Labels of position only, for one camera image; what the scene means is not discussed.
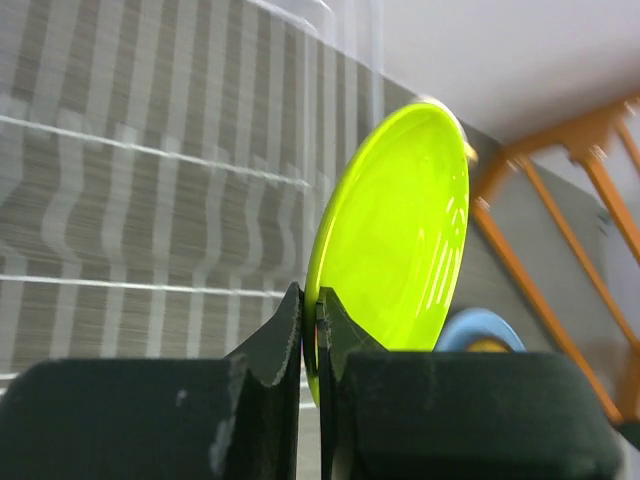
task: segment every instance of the orange bar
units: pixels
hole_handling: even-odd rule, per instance
[[[640,355],[634,349],[627,354],[626,368],[618,382],[617,403],[625,420],[638,418],[640,397]]]
[[[624,318],[622,310],[620,310],[620,308],[616,304],[615,300],[613,299],[613,295],[611,295],[611,292],[607,288],[607,285],[602,280],[602,277],[600,277],[600,274],[591,262],[591,259],[587,255],[587,252],[585,252],[584,248],[580,244],[580,241],[573,233],[573,230],[571,230],[569,223],[562,215],[560,208],[558,208],[556,202],[553,201],[549,190],[547,190],[547,188],[545,187],[544,182],[540,178],[540,175],[538,175],[538,172],[536,172],[535,167],[531,165],[531,162],[527,160],[522,162],[522,169],[527,174],[527,177],[529,177],[529,180],[533,184],[533,188],[535,188],[538,192],[540,199],[547,207],[547,210],[549,210],[549,213],[553,217],[553,220],[556,222],[556,225],[564,235],[564,238],[567,240],[567,243],[573,250],[573,253],[578,258],[578,261],[582,264],[582,267],[591,279],[593,286],[596,287],[596,290],[598,290],[598,293],[602,297],[602,300],[604,300],[604,303],[607,305],[607,308],[622,330],[622,333],[624,333],[624,336],[631,344],[631,347],[640,355],[640,342],[638,342],[638,339],[629,326],[629,323]]]
[[[522,265],[522,263],[520,263],[520,260],[507,243],[506,239],[500,232],[500,229],[495,224],[491,216],[488,214],[488,212],[483,210],[482,207],[475,203],[471,211],[476,222],[485,233],[487,239],[496,250],[502,261],[505,263],[520,288],[526,294],[527,298],[540,315],[544,324],[551,331],[560,348],[562,348],[562,350],[564,350],[565,353],[569,355],[569,357],[580,367],[580,369],[582,369],[589,382],[591,382],[591,386],[596,392],[596,395],[598,395],[598,398],[600,399],[602,407],[609,417],[609,420],[613,424],[620,423],[622,420],[620,411],[617,409],[617,407],[613,403],[613,400],[611,400],[609,394],[605,390],[604,386],[602,385],[602,383],[600,383],[600,380],[580,353],[580,350],[578,350],[578,347],[576,347],[575,343],[573,343],[573,340],[571,340],[571,338],[569,337],[567,331],[560,324],[560,321],[553,313],[553,310],[546,302],[546,300],[542,296],[542,293],[540,293],[531,277],[529,277],[529,275],[527,274],[524,266]]]
[[[496,155],[478,179],[471,192],[471,198],[481,197],[489,202],[497,187],[511,173],[509,162],[501,154]]]
[[[586,151],[591,145],[604,148],[610,135],[612,122],[627,111],[627,105],[640,99],[640,90],[617,99],[615,102],[560,122],[534,135],[504,147],[505,158],[529,155],[552,145],[564,145],[572,156]]]
[[[581,160],[582,167],[589,175],[591,183],[596,187],[600,198],[626,240],[629,250],[631,250],[640,265],[640,230],[638,230],[633,221],[633,217],[624,204],[624,200],[618,193],[616,186],[611,181],[607,170],[602,164],[602,160],[600,160],[596,152],[590,152],[585,158],[577,160]]]
[[[636,142],[633,141],[631,132],[622,118],[619,118],[616,121],[616,132],[618,132],[618,136],[620,137],[620,140],[622,140],[624,148],[627,150],[629,157],[631,157],[631,161],[638,169],[638,173],[640,173],[640,148],[638,148]]]

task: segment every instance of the striped curtain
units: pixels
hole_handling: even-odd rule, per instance
[[[366,82],[239,0],[0,0],[0,374],[246,339],[304,278]]]

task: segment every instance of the yellow object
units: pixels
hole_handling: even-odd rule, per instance
[[[467,348],[468,352],[508,353],[511,349],[495,338],[481,338]]]
[[[323,286],[385,348],[435,346],[467,230],[465,143],[443,105],[414,103],[385,119],[347,166],[322,217],[304,295],[304,358],[316,404],[314,311]]]
[[[464,153],[467,156],[467,160],[470,165],[475,165],[476,163],[478,163],[478,152],[476,152],[475,149],[468,143],[464,144]]]

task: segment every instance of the blue disc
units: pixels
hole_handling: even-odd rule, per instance
[[[524,352],[524,344],[518,334],[501,317],[484,308],[468,308],[454,315],[445,324],[436,352],[465,351],[475,341],[495,338],[514,352]]]

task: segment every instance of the neon yellow frisbee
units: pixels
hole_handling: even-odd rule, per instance
[[[303,314],[309,387],[319,404],[315,304],[332,287],[389,350],[432,350],[460,270],[469,179],[464,132],[438,102],[387,117],[336,186],[311,254]]]

